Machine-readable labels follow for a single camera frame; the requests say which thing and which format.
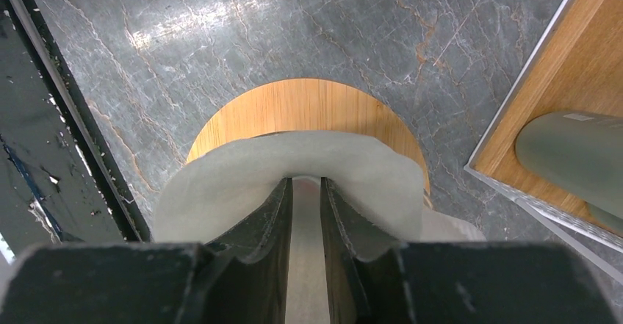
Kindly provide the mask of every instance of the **gray bottle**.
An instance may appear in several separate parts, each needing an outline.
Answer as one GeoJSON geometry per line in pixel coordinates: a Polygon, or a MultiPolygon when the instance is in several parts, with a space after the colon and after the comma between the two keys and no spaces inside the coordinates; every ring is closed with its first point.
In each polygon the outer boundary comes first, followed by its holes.
{"type": "Polygon", "coordinates": [[[519,133],[515,152],[529,171],[582,198],[596,219],[623,232],[623,118],[542,115],[519,133]]]}

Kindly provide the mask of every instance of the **wooden panel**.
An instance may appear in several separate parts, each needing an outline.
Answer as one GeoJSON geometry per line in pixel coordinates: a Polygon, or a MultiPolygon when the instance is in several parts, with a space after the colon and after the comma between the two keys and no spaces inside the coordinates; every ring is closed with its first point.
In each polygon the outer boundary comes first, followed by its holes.
{"type": "Polygon", "coordinates": [[[487,176],[604,227],[584,201],[528,172],[515,156],[521,128],[563,109],[623,116],[623,0],[575,0],[474,164],[487,176]]]}
{"type": "Polygon", "coordinates": [[[425,189],[430,192],[424,156],[402,120],[372,96],[322,79],[282,80],[235,98],[203,127],[192,144],[187,162],[232,140],[316,129],[376,137],[422,167],[425,189]]]}

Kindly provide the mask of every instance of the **black metal frame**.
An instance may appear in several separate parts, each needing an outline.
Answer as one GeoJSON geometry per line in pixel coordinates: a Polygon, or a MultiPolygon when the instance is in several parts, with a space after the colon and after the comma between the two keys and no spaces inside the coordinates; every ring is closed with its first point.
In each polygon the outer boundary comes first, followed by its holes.
{"type": "MultiPolygon", "coordinates": [[[[332,182],[321,187],[331,323],[616,323],[582,260],[560,245],[404,243],[332,182]]],[[[292,200],[284,179],[205,246],[37,250],[16,265],[0,323],[283,323],[292,200]]]]}
{"type": "Polygon", "coordinates": [[[0,6],[0,233],[15,253],[33,242],[149,240],[34,0],[0,6]]]}

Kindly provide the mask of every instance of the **black metal clamp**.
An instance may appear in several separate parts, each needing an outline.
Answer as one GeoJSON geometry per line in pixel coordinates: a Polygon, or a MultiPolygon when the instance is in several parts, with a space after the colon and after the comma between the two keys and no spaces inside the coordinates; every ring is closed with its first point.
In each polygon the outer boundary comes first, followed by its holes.
{"type": "MultiPolygon", "coordinates": [[[[405,243],[327,179],[321,221],[332,323],[616,323],[581,259],[526,243],[405,243]]],[[[292,180],[208,245],[38,248],[0,323],[282,323],[292,180]]]]}

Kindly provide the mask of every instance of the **marble floor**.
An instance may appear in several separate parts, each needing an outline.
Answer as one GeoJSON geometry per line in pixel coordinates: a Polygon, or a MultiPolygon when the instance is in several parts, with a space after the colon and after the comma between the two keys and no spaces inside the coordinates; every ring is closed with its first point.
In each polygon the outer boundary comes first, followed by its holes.
{"type": "MultiPolygon", "coordinates": [[[[490,240],[558,241],[463,166],[562,0],[35,1],[148,223],[219,108],[314,77],[405,121],[438,211],[490,240]]],[[[602,278],[620,307],[621,286],[602,278]]]]}

